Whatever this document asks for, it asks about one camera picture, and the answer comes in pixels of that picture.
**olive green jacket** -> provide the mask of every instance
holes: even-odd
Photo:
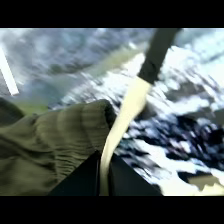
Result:
[[[106,100],[24,116],[0,98],[0,195],[46,195],[103,149],[114,119]]]

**white pole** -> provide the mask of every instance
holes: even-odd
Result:
[[[6,60],[5,54],[0,47],[0,69],[2,71],[2,75],[5,79],[6,85],[9,89],[11,95],[16,95],[19,93],[19,90],[16,86],[15,79],[13,78],[12,72],[9,68],[9,64]]]

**fabric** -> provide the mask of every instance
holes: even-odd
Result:
[[[46,195],[96,150],[115,120],[99,100],[25,116],[0,100],[0,195]]]

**person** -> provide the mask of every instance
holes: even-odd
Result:
[[[0,195],[47,195],[103,150],[114,120],[107,100],[25,115],[0,98]]]

